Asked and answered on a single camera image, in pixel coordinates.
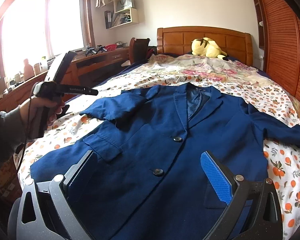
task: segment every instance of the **red plastic basket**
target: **red plastic basket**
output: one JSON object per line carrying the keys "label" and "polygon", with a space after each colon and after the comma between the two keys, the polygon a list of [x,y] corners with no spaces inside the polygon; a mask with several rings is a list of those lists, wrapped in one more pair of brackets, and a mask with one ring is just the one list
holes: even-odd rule
{"label": "red plastic basket", "polygon": [[111,44],[111,45],[105,46],[105,48],[108,51],[113,51],[113,50],[115,50],[117,48],[117,45],[116,44]]}

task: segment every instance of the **gray sleeve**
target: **gray sleeve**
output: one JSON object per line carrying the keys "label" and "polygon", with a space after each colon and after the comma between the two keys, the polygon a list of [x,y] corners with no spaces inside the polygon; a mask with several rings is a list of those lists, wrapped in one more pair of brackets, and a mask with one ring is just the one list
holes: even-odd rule
{"label": "gray sleeve", "polygon": [[25,139],[19,107],[9,113],[0,112],[0,167]]}

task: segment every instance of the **jacket sleeve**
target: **jacket sleeve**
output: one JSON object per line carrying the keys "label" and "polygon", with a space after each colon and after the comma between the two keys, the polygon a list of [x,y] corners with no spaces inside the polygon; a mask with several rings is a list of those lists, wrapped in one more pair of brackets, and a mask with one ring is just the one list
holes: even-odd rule
{"label": "jacket sleeve", "polygon": [[100,120],[115,121],[120,123],[131,117],[146,101],[153,98],[159,86],[123,90],[116,97],[97,99],[80,115],[87,114]]}
{"label": "jacket sleeve", "polygon": [[255,127],[263,132],[264,138],[275,138],[300,148],[300,125],[297,124],[290,128],[275,117],[259,112],[253,105],[244,104],[246,114],[251,118]]}
{"label": "jacket sleeve", "polygon": [[19,107],[9,113],[0,112],[0,167],[25,139]]}

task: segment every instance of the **yellow plush toy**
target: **yellow plush toy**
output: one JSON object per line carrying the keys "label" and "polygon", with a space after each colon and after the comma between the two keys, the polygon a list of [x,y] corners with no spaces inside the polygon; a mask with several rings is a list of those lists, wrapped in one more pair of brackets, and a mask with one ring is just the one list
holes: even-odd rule
{"label": "yellow plush toy", "polygon": [[193,55],[202,55],[206,57],[217,57],[223,59],[227,54],[220,49],[218,44],[209,38],[196,39],[191,45]]}

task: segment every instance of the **window pane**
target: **window pane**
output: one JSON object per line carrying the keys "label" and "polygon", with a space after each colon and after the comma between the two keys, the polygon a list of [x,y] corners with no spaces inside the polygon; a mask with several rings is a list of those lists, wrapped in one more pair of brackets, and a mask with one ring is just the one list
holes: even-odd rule
{"label": "window pane", "polygon": [[23,73],[23,60],[30,65],[47,56],[44,15],[45,0],[16,0],[4,15],[2,52],[6,76]]}
{"label": "window pane", "polygon": [[48,15],[54,55],[84,47],[80,0],[50,0]]}

